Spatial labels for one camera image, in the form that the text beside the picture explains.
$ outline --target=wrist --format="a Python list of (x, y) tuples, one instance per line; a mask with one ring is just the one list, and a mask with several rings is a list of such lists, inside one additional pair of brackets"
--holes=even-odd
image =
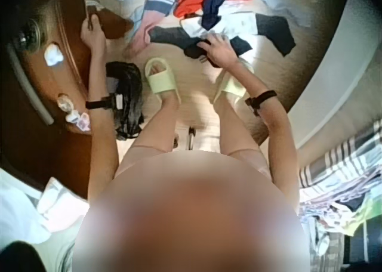
[(227, 66), (226, 66), (226, 68), (224, 68), (224, 69), (226, 69), (228, 72), (232, 72), (233, 70), (235, 70), (237, 67), (238, 67), (238, 65), (240, 65), (241, 64), (241, 62), (239, 61), (239, 59), (237, 58), (237, 59), (235, 59), (235, 60), (233, 60), (231, 63), (229, 63)]
[(92, 61), (106, 62), (106, 53), (104, 51), (91, 51)]

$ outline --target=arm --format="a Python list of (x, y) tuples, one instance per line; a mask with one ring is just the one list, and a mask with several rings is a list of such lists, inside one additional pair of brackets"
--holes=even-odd
[[(237, 58), (229, 41), (221, 36), (208, 36), (211, 45), (198, 45), (207, 51), (208, 57), (226, 69), (248, 91), (257, 97), (268, 91), (267, 86), (253, 75)], [(261, 104), (258, 111), (269, 131), (269, 165), (275, 186), (285, 195), (292, 207), (298, 211), (299, 186), (297, 151), (292, 136), (288, 115), (276, 97)]]
[[(81, 38), (91, 50), (88, 100), (99, 101), (109, 95), (106, 87), (106, 38), (95, 14), (91, 22), (92, 30), (88, 28), (87, 19), (83, 22)], [(113, 180), (118, 167), (118, 151), (111, 110), (90, 110), (90, 124), (92, 145), (88, 200), (91, 203)]]

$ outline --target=pink garment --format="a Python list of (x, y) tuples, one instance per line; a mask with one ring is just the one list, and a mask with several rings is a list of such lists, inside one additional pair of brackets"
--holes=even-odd
[(125, 49), (126, 58), (136, 56), (150, 44), (149, 30), (161, 22), (164, 17), (165, 14), (159, 11), (144, 11), (141, 25)]

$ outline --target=wooden cabinet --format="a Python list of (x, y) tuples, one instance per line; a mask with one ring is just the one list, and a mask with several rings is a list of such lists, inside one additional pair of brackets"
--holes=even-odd
[[(39, 190), (56, 177), (82, 197), (87, 196), (91, 136), (65, 121), (56, 100), (64, 93), (79, 112), (85, 111), (90, 65), (90, 52), (80, 39), (85, 16), (85, 0), (47, 0), (30, 14), (38, 23), (42, 45), (34, 52), (16, 51), (53, 124), (47, 125), (36, 112), (19, 83), (14, 60), (5, 51), (1, 58), (1, 166)], [(49, 67), (44, 51), (52, 42), (64, 61)]]

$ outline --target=leg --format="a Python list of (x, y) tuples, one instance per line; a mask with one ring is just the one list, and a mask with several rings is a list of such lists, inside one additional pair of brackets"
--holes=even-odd
[(260, 151), (242, 120), (233, 109), (237, 96), (222, 92), (214, 104), (220, 118), (220, 152), (230, 155), (240, 150)]
[(236, 95), (222, 92), (214, 104), (220, 118), (220, 153), (249, 164), (272, 181), (266, 158), (233, 109), (236, 99)]
[[(165, 70), (159, 63), (154, 64), (150, 74)], [(143, 128), (138, 138), (124, 156), (116, 176), (138, 160), (172, 151), (174, 146), (175, 125), (179, 101), (174, 90), (160, 93), (162, 106), (149, 123)]]

